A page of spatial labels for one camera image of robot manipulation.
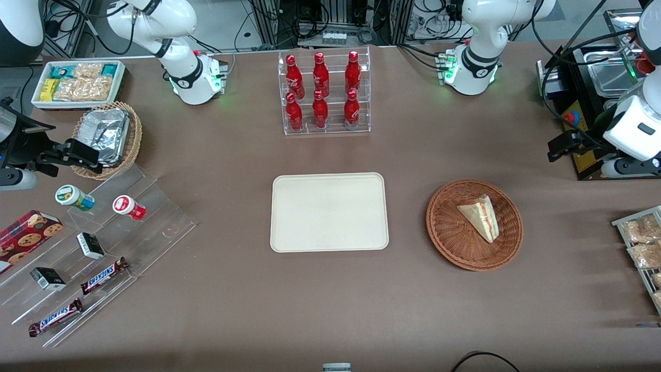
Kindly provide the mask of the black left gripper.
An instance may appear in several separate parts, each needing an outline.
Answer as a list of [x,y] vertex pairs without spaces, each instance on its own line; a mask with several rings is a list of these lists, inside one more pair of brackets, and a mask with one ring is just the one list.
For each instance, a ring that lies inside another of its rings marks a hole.
[[604,138],[605,131],[611,127],[615,117],[614,110],[604,110],[597,116],[580,115],[578,128],[569,129],[555,137],[555,145],[548,145],[547,158],[553,163],[560,158],[574,153],[582,156],[590,151],[596,151],[600,156],[618,153],[614,145]]

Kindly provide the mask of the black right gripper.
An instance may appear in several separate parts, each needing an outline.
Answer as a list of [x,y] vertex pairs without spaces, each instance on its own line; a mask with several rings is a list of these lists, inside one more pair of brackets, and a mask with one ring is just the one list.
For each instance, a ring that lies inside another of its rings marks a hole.
[[74,138],[63,144],[52,142],[46,134],[56,129],[23,115],[2,101],[2,168],[17,167],[58,176],[59,165],[83,168],[92,174],[102,174],[99,152]]

